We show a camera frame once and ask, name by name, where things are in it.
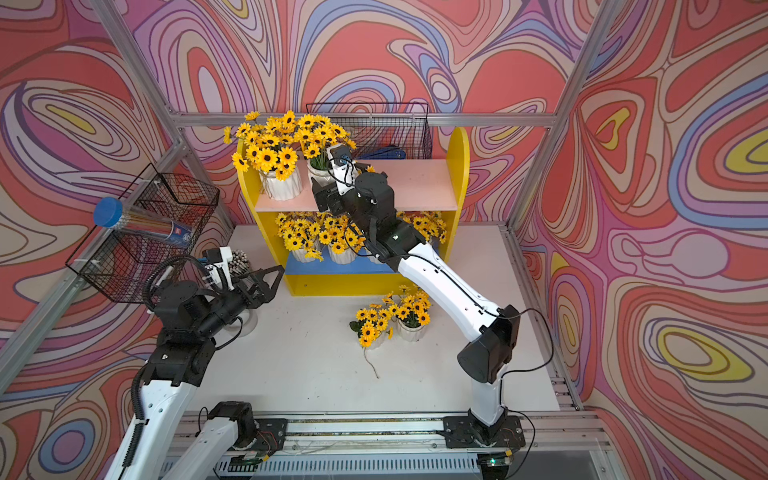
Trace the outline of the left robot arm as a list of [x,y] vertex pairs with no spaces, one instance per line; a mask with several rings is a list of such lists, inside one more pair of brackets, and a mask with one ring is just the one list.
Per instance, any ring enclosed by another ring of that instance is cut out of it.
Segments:
[[154,351],[130,387],[133,418],[109,467],[109,479],[159,479],[188,405],[215,353],[217,334],[232,324],[242,336],[254,310],[271,302],[284,275],[275,265],[233,273],[228,247],[202,257],[176,255],[158,264],[142,288],[161,322]]

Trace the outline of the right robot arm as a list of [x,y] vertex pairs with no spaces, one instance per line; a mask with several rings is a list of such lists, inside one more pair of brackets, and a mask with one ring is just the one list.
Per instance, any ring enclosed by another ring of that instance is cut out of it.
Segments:
[[486,299],[458,276],[413,225],[397,216],[394,190],[384,173],[364,172],[353,182],[311,182],[320,212],[345,214],[363,231],[364,246],[393,271],[420,287],[468,340],[457,354],[472,379],[468,413],[444,419],[450,448],[492,447],[507,427],[499,373],[512,359],[521,313]]

